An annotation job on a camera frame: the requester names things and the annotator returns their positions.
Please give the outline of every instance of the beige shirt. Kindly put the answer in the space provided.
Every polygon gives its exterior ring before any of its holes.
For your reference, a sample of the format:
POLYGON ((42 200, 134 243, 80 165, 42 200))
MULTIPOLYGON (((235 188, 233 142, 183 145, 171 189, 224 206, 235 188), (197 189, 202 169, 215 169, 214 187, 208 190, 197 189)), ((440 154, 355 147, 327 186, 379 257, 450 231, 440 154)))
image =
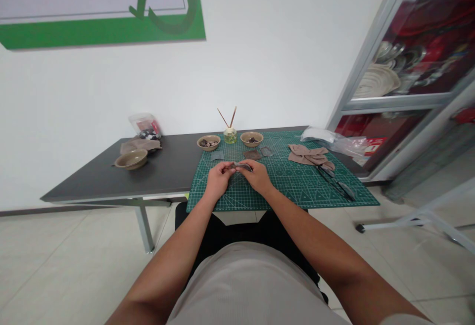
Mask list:
MULTIPOLYGON (((348 325, 317 286, 281 252, 254 242, 230 244, 196 269, 168 319, 173 325, 348 325)), ((395 315, 381 325, 427 325, 395 315)))

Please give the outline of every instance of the person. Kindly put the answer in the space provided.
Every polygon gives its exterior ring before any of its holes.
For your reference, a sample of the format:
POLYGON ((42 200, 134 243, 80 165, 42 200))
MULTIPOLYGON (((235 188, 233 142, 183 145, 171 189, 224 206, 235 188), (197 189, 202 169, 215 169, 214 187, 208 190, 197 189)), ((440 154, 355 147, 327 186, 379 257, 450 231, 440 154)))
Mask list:
POLYGON ((354 325, 431 324, 345 241, 282 195, 265 165, 241 163, 253 171, 237 171, 272 211, 258 223, 224 226, 212 211, 236 170, 232 162, 217 164, 193 210, 186 215, 186 204, 177 206, 175 232, 107 325, 347 324, 327 306, 318 274, 354 325))

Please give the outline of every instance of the forearm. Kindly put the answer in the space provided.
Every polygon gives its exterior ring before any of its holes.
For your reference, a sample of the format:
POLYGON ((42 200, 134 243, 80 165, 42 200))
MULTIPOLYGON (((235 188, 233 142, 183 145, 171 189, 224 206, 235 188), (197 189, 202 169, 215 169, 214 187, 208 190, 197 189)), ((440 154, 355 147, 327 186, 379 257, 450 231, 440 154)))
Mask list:
POLYGON ((330 287, 376 272, 333 231, 275 188, 263 194, 299 250, 330 287))
POLYGON ((204 196, 180 227, 158 250, 135 281, 108 324, 123 320, 123 313, 139 306, 158 314, 165 323, 190 276, 206 227, 216 201, 204 196))
POLYGON ((325 279, 355 325, 392 314, 424 316, 338 235, 275 188, 263 196, 312 267, 325 279))

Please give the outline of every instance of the wooden stick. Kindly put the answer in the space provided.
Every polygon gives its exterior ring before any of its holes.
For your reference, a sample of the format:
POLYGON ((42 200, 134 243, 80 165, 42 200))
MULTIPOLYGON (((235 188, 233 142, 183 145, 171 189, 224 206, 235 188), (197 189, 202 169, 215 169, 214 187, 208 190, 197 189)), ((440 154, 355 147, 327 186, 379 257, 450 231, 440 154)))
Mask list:
POLYGON ((236 115, 236 109, 237 109, 237 108, 238 108, 237 106, 234 107, 233 118, 232 118, 232 120, 231 120, 231 124, 229 125, 230 128, 233 126, 234 115, 236 115))
POLYGON ((229 128, 228 123, 227 123, 226 120, 224 119, 223 114, 221 113, 221 111, 220 111, 219 109, 218 109, 218 112, 219 112, 219 114, 221 115, 221 117, 223 118, 223 121, 224 121, 224 123, 226 124, 226 126, 229 128))

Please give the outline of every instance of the black pants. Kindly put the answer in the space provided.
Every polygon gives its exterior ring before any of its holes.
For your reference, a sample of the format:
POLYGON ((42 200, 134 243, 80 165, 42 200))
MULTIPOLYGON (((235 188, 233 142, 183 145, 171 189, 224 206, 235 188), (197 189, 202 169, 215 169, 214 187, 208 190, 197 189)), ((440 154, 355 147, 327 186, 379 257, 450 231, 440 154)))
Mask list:
MULTIPOLYGON (((187 203, 182 202, 177 206, 175 211, 175 229, 180 227, 187 216, 187 203)), ((318 286, 320 280, 318 273, 313 269, 310 263, 308 263, 295 243, 293 243, 284 226, 273 211, 267 211, 258 223, 230 226, 223 224, 217 216, 211 215, 208 226, 206 227, 206 232, 203 236, 203 241, 201 242, 198 254, 196 255, 196 260, 191 269, 190 278, 205 258, 214 255, 224 246, 239 241, 261 243, 282 252, 286 257, 298 265, 318 286)), ((322 295, 328 304, 328 297, 323 293, 322 295)))

